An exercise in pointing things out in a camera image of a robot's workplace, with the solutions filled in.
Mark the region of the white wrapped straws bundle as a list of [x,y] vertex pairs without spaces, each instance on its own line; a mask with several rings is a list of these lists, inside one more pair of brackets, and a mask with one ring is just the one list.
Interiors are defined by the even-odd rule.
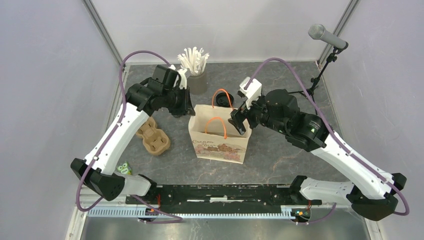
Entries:
[[206,71],[206,64],[210,57],[208,52],[204,49],[197,48],[185,48],[183,53],[177,55],[177,59],[180,62],[182,68],[188,69],[192,76],[199,76]]

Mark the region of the green owl number tile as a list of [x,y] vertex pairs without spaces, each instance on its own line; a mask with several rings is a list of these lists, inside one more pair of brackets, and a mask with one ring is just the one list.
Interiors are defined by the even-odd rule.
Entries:
[[127,161],[122,163],[121,165],[118,165],[116,167],[116,170],[123,175],[132,175],[132,169]]

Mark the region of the brown paper takeout bag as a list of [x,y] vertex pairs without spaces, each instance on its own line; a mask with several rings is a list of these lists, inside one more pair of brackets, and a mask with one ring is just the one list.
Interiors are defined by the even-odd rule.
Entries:
[[244,163],[252,130],[246,120],[242,122],[246,129],[243,134],[229,123],[234,109],[232,102],[229,107],[218,106],[214,102],[195,105],[195,115],[189,119],[188,132],[198,158]]

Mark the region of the black microphone stand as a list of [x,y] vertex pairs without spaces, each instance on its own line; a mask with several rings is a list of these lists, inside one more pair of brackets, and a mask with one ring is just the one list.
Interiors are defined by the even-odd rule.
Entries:
[[333,47],[332,53],[329,54],[329,56],[326,58],[326,62],[325,65],[322,67],[322,69],[320,70],[320,73],[317,77],[313,77],[310,82],[312,83],[311,87],[307,89],[307,93],[310,95],[311,99],[313,100],[313,102],[315,102],[315,98],[314,98],[314,93],[315,93],[315,89],[318,87],[318,83],[320,82],[324,71],[326,70],[327,66],[330,63],[333,63],[337,60],[337,55],[340,54],[343,51],[343,49],[341,48],[337,48],[337,47]]

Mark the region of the grey microphone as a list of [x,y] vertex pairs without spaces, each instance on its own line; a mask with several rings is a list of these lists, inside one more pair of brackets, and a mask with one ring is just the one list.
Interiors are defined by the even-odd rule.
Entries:
[[308,30],[308,35],[313,40],[323,41],[333,47],[336,47],[340,50],[345,50],[349,44],[347,41],[342,40],[338,36],[326,30],[322,24],[313,24]]

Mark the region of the grey straw holder cup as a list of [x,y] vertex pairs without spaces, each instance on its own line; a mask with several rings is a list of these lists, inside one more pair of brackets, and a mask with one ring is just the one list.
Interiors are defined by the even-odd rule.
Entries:
[[189,87],[192,95],[202,95],[208,89],[207,72],[204,71],[200,75],[191,75],[187,78],[187,86]]

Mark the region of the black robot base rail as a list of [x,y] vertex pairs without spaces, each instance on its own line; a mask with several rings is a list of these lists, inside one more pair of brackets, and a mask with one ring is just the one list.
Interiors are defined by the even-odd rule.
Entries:
[[292,219],[297,209],[322,204],[308,200],[289,184],[163,184],[126,204],[145,207],[146,218]]

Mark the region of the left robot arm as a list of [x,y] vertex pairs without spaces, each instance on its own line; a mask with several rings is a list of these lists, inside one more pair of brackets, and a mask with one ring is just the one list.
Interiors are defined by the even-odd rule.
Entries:
[[119,173],[117,163],[137,130],[162,108],[173,116],[194,116],[186,68],[157,65],[153,75],[128,88],[125,103],[95,148],[83,159],[75,158],[71,169],[83,185],[107,201],[137,195],[153,203],[157,190],[147,177]]

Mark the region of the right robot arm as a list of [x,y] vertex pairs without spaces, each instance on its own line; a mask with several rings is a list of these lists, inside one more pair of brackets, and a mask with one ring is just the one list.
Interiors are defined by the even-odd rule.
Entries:
[[302,112],[296,97],[285,89],[267,94],[240,89],[238,95],[244,102],[231,112],[228,121],[240,134],[259,125],[269,128],[284,135],[293,146],[326,161],[347,178],[346,182],[336,182],[299,175],[288,191],[293,203],[348,205],[372,221],[396,213],[407,180],[403,174],[379,170],[350,148],[331,127],[326,127],[321,117]]

